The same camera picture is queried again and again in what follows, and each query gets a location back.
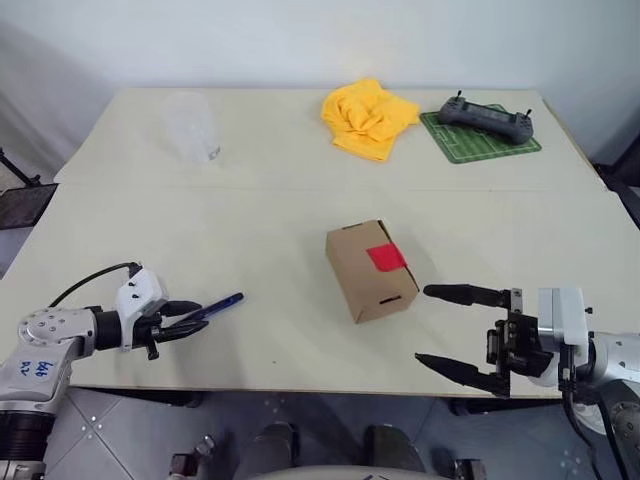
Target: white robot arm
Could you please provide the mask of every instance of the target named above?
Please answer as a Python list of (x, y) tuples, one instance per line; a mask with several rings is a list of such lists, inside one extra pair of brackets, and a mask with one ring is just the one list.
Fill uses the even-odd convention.
[[(129, 280), (118, 290), (116, 310), (99, 307), (64, 309), (57, 303), (23, 318), (18, 346), (0, 366), (0, 479), (34, 480), (44, 476), (47, 437), (71, 378), (71, 363), (96, 350), (146, 347), (158, 358), (156, 342), (189, 336), (208, 322), (195, 302), (167, 301), (158, 278), (137, 264), (128, 266)], [(86, 283), (87, 277), (77, 286)], [(162, 316), (190, 313), (179, 325), (163, 328)]]
[(490, 290), (472, 285), (427, 285), (430, 297), (461, 305), (478, 303), (508, 311), (487, 332), (490, 374), (474, 365), (445, 357), (416, 354), (425, 366), (462, 385), (508, 398), (511, 373), (534, 383), (557, 385), (567, 418), (591, 450), (577, 424), (573, 403), (597, 404), (623, 479), (640, 475), (640, 336), (613, 335), (587, 329), (582, 291), (578, 288), (541, 289), (539, 318), (522, 313), (522, 291)]

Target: red sticker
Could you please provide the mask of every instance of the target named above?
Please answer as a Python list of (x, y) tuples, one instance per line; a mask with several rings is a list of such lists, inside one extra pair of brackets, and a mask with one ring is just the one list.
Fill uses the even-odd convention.
[(371, 260), (373, 260), (376, 268), (381, 272), (391, 272), (407, 266), (407, 262), (404, 261), (402, 253), (400, 253), (398, 247), (393, 243), (368, 248), (367, 253)]

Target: yellow towel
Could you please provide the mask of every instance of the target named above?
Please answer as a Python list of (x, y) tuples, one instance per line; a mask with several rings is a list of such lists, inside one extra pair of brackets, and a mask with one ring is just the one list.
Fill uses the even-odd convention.
[(333, 132), (333, 144), (374, 162), (386, 162), (396, 137), (418, 123), (420, 106), (365, 78), (332, 92), (322, 118)]

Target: white table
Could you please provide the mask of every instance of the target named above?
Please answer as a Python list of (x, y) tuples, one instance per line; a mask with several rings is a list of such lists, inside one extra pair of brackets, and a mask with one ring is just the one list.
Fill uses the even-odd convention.
[[(106, 109), (89, 138), (56, 177), (63, 184), (268, 189), (384, 187), (403, 190), (606, 190), (534, 91), (466, 90), (477, 103), (533, 109), (542, 151), (453, 165), (422, 124), (402, 133), (388, 163), (331, 145), (320, 118), (325, 90), (197, 90), (219, 126), (221, 166), (183, 163), (170, 144), (162, 104), (176, 89), (129, 89)], [(394, 90), (438, 110), (453, 90)]]
[[(243, 291), (246, 301), (199, 334), (160, 345), (157, 361), (136, 350), (77, 362), (74, 384), (478, 395), (413, 354), (451, 356), (490, 371), (485, 333), (503, 311), (420, 295), (406, 312), (361, 325), (351, 320), (324, 256), (325, 234), (378, 217), (420, 285), (523, 287), (525, 311), (533, 315), (539, 286), (580, 285), (595, 309), (592, 329), (640, 326), (640, 234), (605, 192), (63, 184), (1, 285), (0, 351), (15, 344), (22, 315), (79, 278), (141, 260), (174, 299), (207, 303)], [(64, 305), (112, 306), (123, 280), (102, 278)], [(513, 393), (557, 395), (524, 378), (514, 378)]]

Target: remote controller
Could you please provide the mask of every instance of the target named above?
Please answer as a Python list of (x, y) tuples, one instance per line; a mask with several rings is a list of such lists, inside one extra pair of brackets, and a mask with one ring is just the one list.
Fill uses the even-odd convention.
[(533, 137), (533, 123), (529, 114), (508, 113), (495, 108), (467, 102), (458, 90), (456, 97), (447, 100), (440, 112), (438, 120), (444, 124), (461, 124), (486, 130), (508, 139), (514, 145), (520, 145)]

